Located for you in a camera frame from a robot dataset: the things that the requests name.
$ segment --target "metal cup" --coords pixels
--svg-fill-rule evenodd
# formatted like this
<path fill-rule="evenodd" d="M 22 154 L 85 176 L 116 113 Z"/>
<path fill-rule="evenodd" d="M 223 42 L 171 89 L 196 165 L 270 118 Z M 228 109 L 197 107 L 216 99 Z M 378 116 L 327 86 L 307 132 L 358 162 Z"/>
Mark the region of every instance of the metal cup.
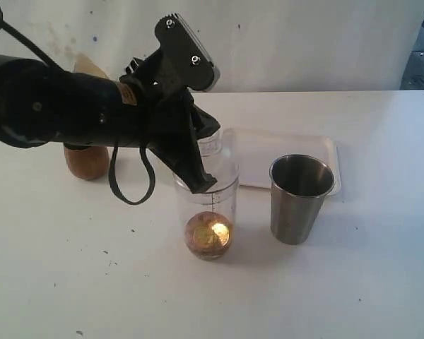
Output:
<path fill-rule="evenodd" d="M 330 167 L 309 155 L 285 155 L 270 167 L 271 232 L 285 244 L 304 242 L 333 189 Z"/>

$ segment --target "white tray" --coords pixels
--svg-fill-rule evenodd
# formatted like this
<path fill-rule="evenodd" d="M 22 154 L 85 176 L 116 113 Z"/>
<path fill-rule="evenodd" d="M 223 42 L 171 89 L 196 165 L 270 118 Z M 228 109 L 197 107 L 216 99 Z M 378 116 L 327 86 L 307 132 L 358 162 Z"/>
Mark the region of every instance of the white tray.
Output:
<path fill-rule="evenodd" d="M 286 134 L 232 129 L 235 134 L 239 181 L 243 186 L 271 188 L 271 163 L 287 154 L 305 154 L 322 160 L 334 174 L 334 188 L 329 195 L 341 190 L 336 144 L 325 136 L 294 136 Z"/>

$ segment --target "screw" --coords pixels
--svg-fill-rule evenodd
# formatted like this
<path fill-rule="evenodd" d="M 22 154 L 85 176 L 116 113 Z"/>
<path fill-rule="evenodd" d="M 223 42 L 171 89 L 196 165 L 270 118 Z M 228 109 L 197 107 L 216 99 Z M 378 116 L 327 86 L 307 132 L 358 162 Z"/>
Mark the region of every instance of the screw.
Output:
<path fill-rule="evenodd" d="M 41 112 L 42 109 L 42 103 L 39 101 L 33 103 L 33 111 L 35 112 Z"/>
<path fill-rule="evenodd" d="M 192 65 L 193 66 L 198 66 L 199 63 L 201 62 L 201 58 L 197 55 L 192 56 Z"/>
<path fill-rule="evenodd" d="M 167 28 L 170 30 L 171 28 L 173 28 L 175 26 L 175 22 L 171 19 L 168 19 L 167 22 Z"/>

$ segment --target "robotic arm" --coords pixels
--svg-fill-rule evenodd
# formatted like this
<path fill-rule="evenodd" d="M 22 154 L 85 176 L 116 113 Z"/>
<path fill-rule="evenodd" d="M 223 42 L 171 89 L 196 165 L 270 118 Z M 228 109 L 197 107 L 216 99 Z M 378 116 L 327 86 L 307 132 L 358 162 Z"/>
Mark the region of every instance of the robotic arm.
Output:
<path fill-rule="evenodd" d="M 119 82 L 0 55 L 0 141 L 148 148 L 193 193 L 205 192 L 216 180 L 205 173 L 196 141 L 220 124 L 188 88 L 212 88 L 219 72 L 180 15 L 161 19 L 155 36 L 160 48 L 144 61 L 134 58 Z"/>

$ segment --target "black strap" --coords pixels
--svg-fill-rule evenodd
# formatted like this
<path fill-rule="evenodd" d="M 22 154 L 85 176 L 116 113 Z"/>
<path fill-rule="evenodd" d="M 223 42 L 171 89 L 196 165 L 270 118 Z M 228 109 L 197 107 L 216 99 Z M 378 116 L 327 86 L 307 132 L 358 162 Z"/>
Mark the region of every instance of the black strap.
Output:
<path fill-rule="evenodd" d="M 144 197 L 138 201 L 130 201 L 122 194 L 121 190 L 119 189 L 119 186 L 116 180 L 116 172 L 114 170 L 114 166 L 116 165 L 116 158 L 118 156 L 118 148 L 119 148 L 118 146 L 119 146 L 119 138 L 117 138 L 116 141 L 114 142 L 112 159 L 110 160 L 110 170 L 108 171 L 108 182 L 110 183 L 110 188 L 112 189 L 113 194 L 119 200 L 133 206 L 140 205 L 141 203 L 144 203 L 146 200 L 148 200 L 152 196 L 154 192 L 154 188 L 155 188 L 155 172 L 146 154 L 147 145 L 143 144 L 140 146 L 140 156 L 141 156 L 141 161 L 143 162 L 144 167 L 148 171 L 149 187 Z"/>

